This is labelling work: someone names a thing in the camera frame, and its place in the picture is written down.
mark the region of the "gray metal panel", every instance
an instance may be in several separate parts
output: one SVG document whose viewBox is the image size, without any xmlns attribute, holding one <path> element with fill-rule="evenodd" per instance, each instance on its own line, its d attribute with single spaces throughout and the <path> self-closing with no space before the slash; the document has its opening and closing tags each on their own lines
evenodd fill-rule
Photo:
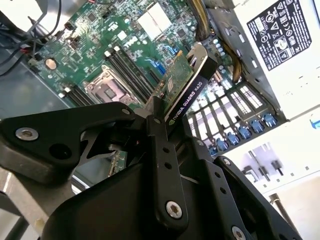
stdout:
<svg viewBox="0 0 320 240">
<path fill-rule="evenodd" d="M 2 50 L 0 63 L 9 56 Z M 1 73 L 17 59 L 1 68 Z M 23 64 L 0 77 L 0 119 L 65 109 L 67 106 Z"/>
</svg>

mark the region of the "white label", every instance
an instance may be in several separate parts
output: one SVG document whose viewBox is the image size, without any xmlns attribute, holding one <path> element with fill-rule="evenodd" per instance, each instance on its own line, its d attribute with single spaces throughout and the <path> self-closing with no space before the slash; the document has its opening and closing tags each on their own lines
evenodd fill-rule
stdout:
<svg viewBox="0 0 320 240">
<path fill-rule="evenodd" d="M 258 28 L 259 32 L 264 31 L 265 27 L 260 19 L 260 17 L 258 17 L 256 20 L 254 20 L 256 27 Z"/>
<path fill-rule="evenodd" d="M 172 88 L 174 87 L 174 84 L 172 82 L 172 77 L 168 81 L 168 91 L 171 92 Z"/>
</svg>

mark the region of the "black bracket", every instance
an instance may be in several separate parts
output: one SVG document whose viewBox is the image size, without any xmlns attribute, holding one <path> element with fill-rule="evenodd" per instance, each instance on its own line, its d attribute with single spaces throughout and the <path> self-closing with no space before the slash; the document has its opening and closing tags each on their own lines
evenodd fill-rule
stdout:
<svg viewBox="0 0 320 240">
<path fill-rule="evenodd" d="M 94 127 L 127 126 L 135 114 L 111 102 L 4 119 L 0 122 L 0 166 L 42 184 L 67 181 L 81 156 L 81 134 Z M 17 131 L 28 128 L 25 139 Z M 28 136 L 37 134 L 34 140 Z"/>
</svg>

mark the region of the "warning symbol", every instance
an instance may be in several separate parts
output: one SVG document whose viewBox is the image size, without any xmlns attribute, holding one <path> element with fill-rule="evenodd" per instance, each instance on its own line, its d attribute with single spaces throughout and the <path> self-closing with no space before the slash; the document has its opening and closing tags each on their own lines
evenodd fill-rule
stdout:
<svg viewBox="0 0 320 240">
<path fill-rule="evenodd" d="M 284 9 L 284 4 L 282 3 L 282 1 L 279 3 L 279 5 L 276 8 L 279 10 Z"/>
<path fill-rule="evenodd" d="M 274 22 L 274 24 L 271 27 L 271 30 L 279 30 L 279 25 L 277 22 Z"/>
<path fill-rule="evenodd" d="M 285 51 L 283 51 L 282 53 L 279 54 L 280 55 L 280 59 L 282 62 L 288 60 L 289 58 L 292 57 L 292 53 L 290 51 L 290 49 L 287 49 Z"/>
</svg>

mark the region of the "chip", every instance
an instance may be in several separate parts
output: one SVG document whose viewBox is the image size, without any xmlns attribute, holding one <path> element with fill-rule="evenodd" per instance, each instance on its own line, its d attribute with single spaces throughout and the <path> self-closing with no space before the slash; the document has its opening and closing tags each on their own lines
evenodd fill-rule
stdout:
<svg viewBox="0 0 320 240">
<path fill-rule="evenodd" d="M 180 29 L 179 31 L 176 32 L 180 38 L 184 37 L 186 35 L 185 31 L 183 29 Z"/>
<path fill-rule="evenodd" d="M 88 15 L 88 19 L 91 21 L 91 22 L 94 22 L 97 17 L 91 12 L 89 15 Z"/>
</svg>

